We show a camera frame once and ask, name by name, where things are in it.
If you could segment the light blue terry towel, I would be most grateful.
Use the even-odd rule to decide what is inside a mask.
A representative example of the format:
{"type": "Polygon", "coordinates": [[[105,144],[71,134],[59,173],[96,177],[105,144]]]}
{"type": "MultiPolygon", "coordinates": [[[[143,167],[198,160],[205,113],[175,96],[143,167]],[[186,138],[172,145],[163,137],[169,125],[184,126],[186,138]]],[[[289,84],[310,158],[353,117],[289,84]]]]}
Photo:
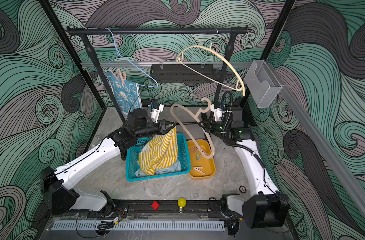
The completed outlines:
{"type": "MultiPolygon", "coordinates": [[[[182,170],[182,168],[181,168],[180,160],[177,159],[176,162],[168,168],[156,169],[155,172],[154,172],[154,175],[164,175],[164,174],[170,174],[170,173],[175,173],[175,172],[181,172],[181,170],[182,170]]],[[[138,169],[134,173],[134,176],[136,178],[143,178],[143,177],[148,177],[149,175],[142,172],[141,169],[138,169]]]]}

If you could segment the orange clothespin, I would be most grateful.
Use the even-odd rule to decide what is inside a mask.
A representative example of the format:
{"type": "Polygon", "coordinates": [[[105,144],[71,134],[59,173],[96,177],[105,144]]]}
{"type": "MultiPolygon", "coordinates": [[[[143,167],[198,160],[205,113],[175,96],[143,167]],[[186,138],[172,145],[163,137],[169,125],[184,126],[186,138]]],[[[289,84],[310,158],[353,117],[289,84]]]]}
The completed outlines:
{"type": "Polygon", "coordinates": [[[202,153],[202,152],[205,152],[205,150],[203,149],[203,148],[201,148],[201,147],[197,147],[197,146],[193,146],[193,147],[191,147],[190,149],[189,149],[189,151],[190,152],[200,152],[200,153],[202,153]]]}

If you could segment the white clothespin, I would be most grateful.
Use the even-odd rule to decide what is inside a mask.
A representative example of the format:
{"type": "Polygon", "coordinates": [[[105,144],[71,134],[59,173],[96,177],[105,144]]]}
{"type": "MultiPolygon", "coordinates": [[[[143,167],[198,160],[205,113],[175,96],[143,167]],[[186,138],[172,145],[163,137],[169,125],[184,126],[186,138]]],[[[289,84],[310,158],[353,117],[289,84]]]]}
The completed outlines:
{"type": "Polygon", "coordinates": [[[205,173],[202,171],[203,167],[193,167],[193,169],[205,175],[205,173]]]}

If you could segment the mint green clothespin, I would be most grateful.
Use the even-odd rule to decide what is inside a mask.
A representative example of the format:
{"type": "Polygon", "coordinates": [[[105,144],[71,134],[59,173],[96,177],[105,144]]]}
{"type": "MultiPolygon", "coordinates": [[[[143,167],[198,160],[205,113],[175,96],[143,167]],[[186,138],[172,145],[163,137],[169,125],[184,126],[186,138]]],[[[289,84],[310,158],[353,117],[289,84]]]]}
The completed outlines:
{"type": "Polygon", "coordinates": [[[196,160],[199,161],[201,158],[202,154],[200,151],[196,151],[196,160]]]}

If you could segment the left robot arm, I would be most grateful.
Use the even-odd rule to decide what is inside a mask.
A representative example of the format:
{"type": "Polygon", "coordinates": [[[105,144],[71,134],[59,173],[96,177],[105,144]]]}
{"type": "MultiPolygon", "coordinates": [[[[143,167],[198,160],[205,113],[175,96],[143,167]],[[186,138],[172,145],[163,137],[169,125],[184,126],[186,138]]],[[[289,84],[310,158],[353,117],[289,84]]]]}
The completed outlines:
{"type": "Polygon", "coordinates": [[[125,153],[138,139],[163,136],[176,124],[166,120],[153,121],[144,109],[128,113],[123,125],[107,135],[101,143],[75,160],[53,169],[41,171],[41,193],[53,216],[70,210],[86,210],[110,216],[114,200],[105,191],[88,193],[76,184],[106,161],[125,153]]]}

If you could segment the yellow striped towel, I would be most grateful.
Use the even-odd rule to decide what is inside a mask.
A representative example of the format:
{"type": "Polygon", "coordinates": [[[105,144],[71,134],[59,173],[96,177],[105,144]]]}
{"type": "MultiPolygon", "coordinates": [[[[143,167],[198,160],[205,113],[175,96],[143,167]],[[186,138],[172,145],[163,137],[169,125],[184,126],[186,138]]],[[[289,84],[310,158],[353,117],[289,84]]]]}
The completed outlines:
{"type": "Polygon", "coordinates": [[[178,158],[177,131],[173,128],[165,135],[153,137],[138,155],[138,164],[142,172],[154,176],[156,169],[173,165],[178,158]]]}

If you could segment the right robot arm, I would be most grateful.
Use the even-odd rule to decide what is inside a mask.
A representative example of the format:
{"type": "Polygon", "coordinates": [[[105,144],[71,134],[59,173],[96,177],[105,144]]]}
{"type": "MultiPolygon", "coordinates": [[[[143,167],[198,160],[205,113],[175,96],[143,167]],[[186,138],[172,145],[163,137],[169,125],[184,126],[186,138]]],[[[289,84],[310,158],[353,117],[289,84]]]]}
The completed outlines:
{"type": "Polygon", "coordinates": [[[242,119],[242,108],[222,104],[209,105],[212,119],[199,122],[206,133],[220,138],[235,150],[249,183],[250,197],[226,194],[221,198],[222,212],[229,214],[234,225],[243,219],[253,228],[282,227],[289,212],[289,197],[279,191],[267,172],[257,143],[242,119]]]}

